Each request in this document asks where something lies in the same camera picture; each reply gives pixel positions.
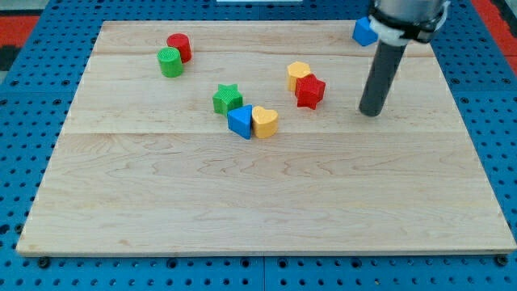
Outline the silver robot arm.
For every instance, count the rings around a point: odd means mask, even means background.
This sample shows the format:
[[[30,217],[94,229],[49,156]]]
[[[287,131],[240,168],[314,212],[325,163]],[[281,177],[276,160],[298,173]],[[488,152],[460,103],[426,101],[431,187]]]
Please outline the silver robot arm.
[[[429,43],[445,24],[447,0],[372,0],[370,28],[378,35],[376,53],[359,102],[365,116],[379,116],[406,46]]]

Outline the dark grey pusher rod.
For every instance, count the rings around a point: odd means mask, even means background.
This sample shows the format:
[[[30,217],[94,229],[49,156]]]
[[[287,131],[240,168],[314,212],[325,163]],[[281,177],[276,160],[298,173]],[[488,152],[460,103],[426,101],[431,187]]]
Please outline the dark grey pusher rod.
[[[406,46],[392,46],[380,41],[369,70],[359,111],[365,116],[379,116],[396,76]]]

